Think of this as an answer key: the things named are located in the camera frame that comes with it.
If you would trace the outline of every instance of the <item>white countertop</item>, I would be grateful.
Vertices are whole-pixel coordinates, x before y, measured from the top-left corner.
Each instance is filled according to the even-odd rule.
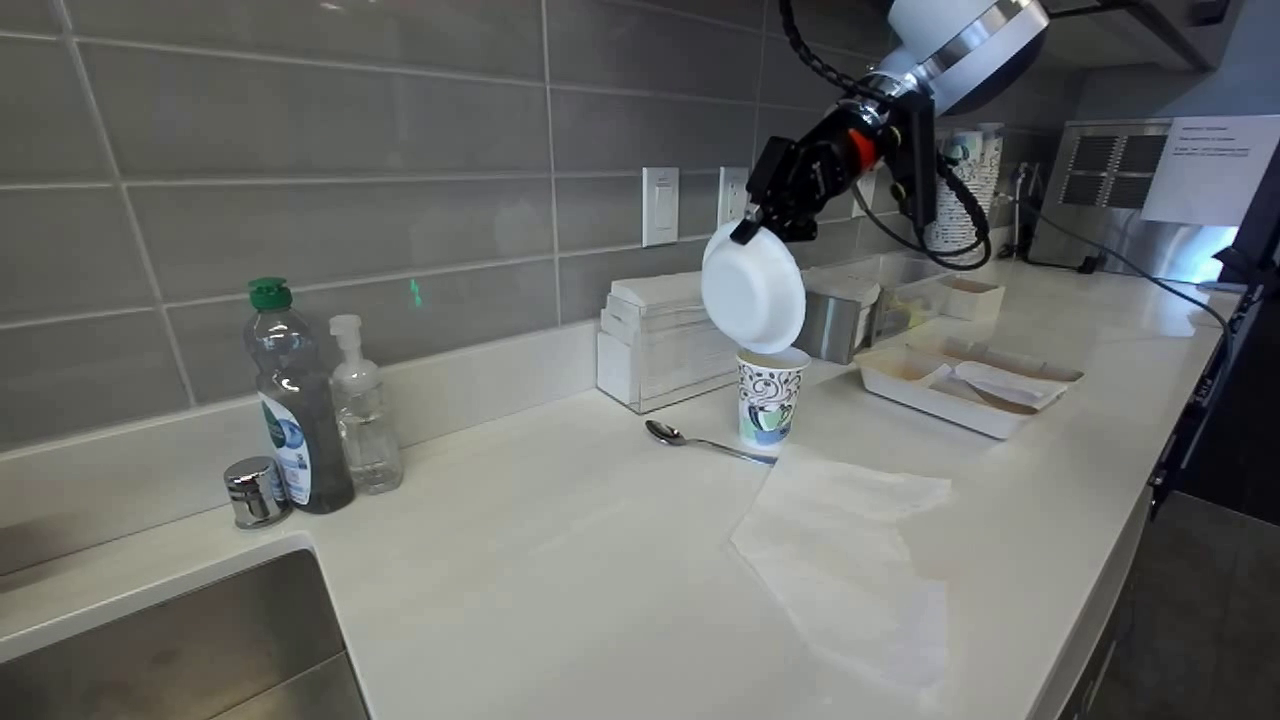
[[[805,386],[797,441],[831,461],[954,480],[903,525],[947,586],[932,705],[824,666],[731,526],[769,466],[674,450],[590,392],[408,450],[408,485],[338,516],[238,530],[205,510],[0,577],[0,658],[313,549],[380,720],[1017,720],[1096,586],[1218,324],[1116,274],[1010,271],[999,349],[1086,368],[1013,442]],[[659,413],[731,436],[731,392]]]

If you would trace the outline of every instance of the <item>wall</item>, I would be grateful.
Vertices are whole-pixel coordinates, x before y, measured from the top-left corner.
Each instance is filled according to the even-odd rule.
[[[863,66],[875,3],[799,25]],[[717,167],[829,100],[774,0],[5,0],[0,446],[250,392],[266,271],[385,363],[583,320],[697,268]],[[674,247],[639,247],[643,164],[684,167]],[[875,247],[829,218],[805,259]]]
[[[1257,114],[1280,111],[1280,3],[1245,0],[1235,35],[1218,71],[1146,71],[1110,66],[1086,77],[1082,121],[1146,121],[1146,114]]]

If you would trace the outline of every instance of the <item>sink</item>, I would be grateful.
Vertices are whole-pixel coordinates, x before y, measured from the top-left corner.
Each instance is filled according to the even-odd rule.
[[[370,720],[307,551],[0,663],[0,708],[19,720]]]

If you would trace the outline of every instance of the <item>metal spoon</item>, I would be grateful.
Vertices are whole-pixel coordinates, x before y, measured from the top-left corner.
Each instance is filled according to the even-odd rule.
[[[723,450],[723,456],[777,464],[777,456],[744,450],[744,446],[717,442],[717,441],[697,441],[697,436],[684,436],[684,431],[678,431],[674,425],[659,425],[659,420],[643,420],[643,426],[649,426],[652,441],[659,441],[669,446],[713,446],[713,450]]]

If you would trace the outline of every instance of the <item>paper cup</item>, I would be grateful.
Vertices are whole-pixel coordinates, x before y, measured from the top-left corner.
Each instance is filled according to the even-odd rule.
[[[781,450],[799,404],[799,355],[742,355],[738,426],[752,450]]]

